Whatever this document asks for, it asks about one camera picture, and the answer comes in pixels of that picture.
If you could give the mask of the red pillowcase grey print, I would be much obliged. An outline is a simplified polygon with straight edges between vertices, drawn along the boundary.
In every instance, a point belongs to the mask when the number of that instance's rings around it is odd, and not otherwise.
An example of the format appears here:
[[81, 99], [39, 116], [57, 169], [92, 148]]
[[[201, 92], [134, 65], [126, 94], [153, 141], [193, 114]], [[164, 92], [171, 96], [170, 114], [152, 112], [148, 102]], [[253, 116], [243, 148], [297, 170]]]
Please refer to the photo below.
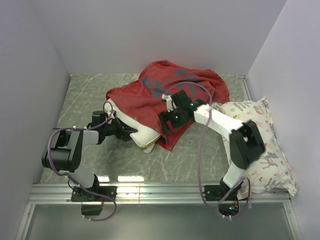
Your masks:
[[160, 134], [156, 143], [172, 151], [192, 121], [163, 134], [158, 114], [167, 110], [162, 94], [171, 96], [181, 90], [193, 101], [201, 99], [206, 103], [224, 104], [230, 100], [226, 83], [213, 70], [184, 68], [168, 60], [150, 63], [136, 81], [110, 89], [106, 100], [112, 99], [123, 113], [156, 130]]

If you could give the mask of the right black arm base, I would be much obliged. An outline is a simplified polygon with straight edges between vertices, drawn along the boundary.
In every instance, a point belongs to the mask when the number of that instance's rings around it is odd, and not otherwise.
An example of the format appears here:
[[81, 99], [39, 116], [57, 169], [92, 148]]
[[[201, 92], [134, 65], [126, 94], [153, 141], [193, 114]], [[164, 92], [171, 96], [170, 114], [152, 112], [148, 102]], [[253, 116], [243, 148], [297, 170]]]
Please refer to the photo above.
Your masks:
[[223, 181], [221, 181], [219, 185], [205, 185], [204, 191], [202, 192], [204, 194], [203, 197], [207, 203], [221, 202], [221, 204], [217, 205], [218, 212], [222, 217], [232, 219], [243, 211], [240, 207], [240, 199], [237, 197], [238, 190], [240, 190], [242, 184], [243, 182], [235, 187], [227, 197], [225, 197], [225, 195], [228, 193], [230, 188]]

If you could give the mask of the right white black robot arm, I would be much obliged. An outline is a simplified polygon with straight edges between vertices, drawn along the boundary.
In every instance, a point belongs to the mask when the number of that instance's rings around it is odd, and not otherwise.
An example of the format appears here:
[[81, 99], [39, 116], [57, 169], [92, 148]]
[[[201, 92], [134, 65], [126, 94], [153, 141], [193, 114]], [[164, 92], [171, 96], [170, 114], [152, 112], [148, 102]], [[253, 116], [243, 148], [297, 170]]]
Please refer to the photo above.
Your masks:
[[169, 134], [171, 127], [177, 129], [195, 122], [228, 140], [232, 163], [220, 184], [220, 194], [226, 200], [233, 199], [249, 166], [266, 150], [256, 123], [227, 116], [202, 99], [193, 101], [184, 90], [172, 95], [163, 94], [161, 98], [166, 103], [166, 110], [158, 114], [163, 133]]

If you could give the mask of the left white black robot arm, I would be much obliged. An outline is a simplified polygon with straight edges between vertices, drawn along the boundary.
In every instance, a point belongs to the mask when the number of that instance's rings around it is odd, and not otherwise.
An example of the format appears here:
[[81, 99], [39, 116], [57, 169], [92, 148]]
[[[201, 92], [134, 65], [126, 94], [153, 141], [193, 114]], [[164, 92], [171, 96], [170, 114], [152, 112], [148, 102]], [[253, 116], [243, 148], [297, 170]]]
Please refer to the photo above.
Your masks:
[[129, 140], [138, 130], [125, 124], [115, 112], [94, 111], [87, 128], [53, 128], [41, 163], [58, 176], [66, 176], [83, 189], [89, 201], [101, 195], [98, 177], [81, 164], [84, 146], [100, 145], [109, 136]]

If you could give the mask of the white pillow yellow edge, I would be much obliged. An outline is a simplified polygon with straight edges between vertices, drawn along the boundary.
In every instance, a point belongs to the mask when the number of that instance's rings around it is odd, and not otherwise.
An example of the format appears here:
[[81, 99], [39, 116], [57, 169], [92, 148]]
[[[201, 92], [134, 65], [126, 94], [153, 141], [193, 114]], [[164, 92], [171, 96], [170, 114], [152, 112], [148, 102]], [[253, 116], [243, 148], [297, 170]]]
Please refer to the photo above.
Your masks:
[[138, 132], [130, 134], [131, 139], [138, 147], [143, 149], [144, 153], [150, 154], [161, 135], [156, 130], [139, 123], [136, 119], [123, 113], [111, 98], [107, 101], [108, 103], [104, 105], [105, 112], [112, 114], [112, 120], [120, 120], [127, 126], [138, 130]]

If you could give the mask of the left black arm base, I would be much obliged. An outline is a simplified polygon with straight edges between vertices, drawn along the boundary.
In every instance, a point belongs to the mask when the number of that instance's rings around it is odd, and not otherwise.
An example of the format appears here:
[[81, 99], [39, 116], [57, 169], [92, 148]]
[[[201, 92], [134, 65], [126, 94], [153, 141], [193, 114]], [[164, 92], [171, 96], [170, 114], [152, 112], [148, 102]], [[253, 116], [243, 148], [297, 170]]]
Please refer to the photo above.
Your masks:
[[[70, 179], [67, 184], [72, 190], [70, 202], [81, 203], [80, 210], [84, 219], [91, 222], [102, 222], [115, 215], [117, 211], [116, 186], [100, 186], [100, 182], [96, 176], [90, 188], [84, 188], [79, 183], [76, 184]], [[108, 216], [98, 218], [102, 213], [105, 203], [112, 203], [114, 209]]]

